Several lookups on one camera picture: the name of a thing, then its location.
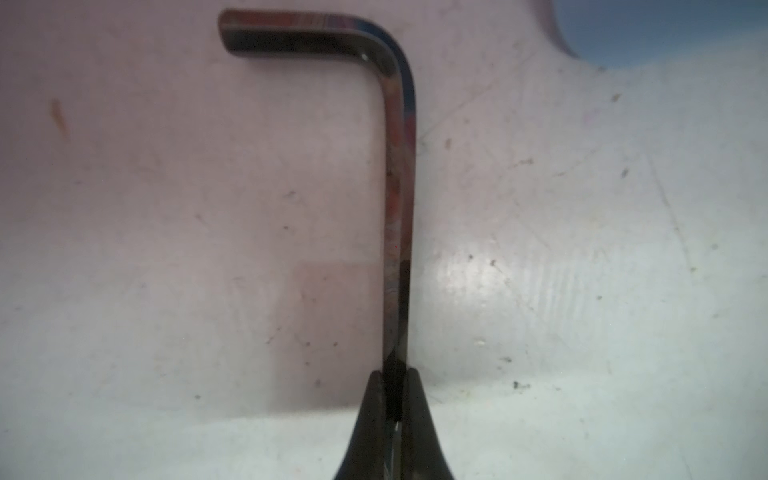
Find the blue plastic tool box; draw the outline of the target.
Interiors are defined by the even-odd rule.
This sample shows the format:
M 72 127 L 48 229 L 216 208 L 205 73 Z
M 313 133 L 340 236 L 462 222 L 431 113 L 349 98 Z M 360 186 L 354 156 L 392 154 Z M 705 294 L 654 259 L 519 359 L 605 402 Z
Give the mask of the blue plastic tool box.
M 607 68 L 634 66 L 767 25 L 767 3 L 762 0 L 551 5 L 557 32 L 570 53 Z

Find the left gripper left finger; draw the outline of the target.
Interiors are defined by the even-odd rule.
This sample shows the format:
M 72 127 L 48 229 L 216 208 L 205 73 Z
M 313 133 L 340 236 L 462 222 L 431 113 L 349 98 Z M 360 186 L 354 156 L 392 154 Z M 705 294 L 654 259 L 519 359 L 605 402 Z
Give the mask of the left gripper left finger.
M 368 379 L 352 435 L 336 473 L 336 480 L 382 480 L 385 478 L 386 406 L 382 373 Z

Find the black hex key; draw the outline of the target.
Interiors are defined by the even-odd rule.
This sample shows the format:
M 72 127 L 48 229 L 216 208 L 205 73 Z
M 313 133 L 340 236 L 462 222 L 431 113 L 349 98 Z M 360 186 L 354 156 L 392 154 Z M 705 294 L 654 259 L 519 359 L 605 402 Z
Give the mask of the black hex key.
M 218 30 L 234 56 L 357 61 L 379 81 L 385 117 L 383 377 L 386 416 L 399 421 L 407 370 L 417 129 L 406 55 L 385 29 L 351 15 L 225 9 Z

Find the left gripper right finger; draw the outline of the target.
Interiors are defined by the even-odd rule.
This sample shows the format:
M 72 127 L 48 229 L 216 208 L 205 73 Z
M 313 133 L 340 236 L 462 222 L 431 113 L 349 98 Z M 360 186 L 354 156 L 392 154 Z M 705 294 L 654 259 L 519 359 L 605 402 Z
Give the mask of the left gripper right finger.
M 402 479 L 453 480 L 415 368 L 405 375 L 401 424 Z

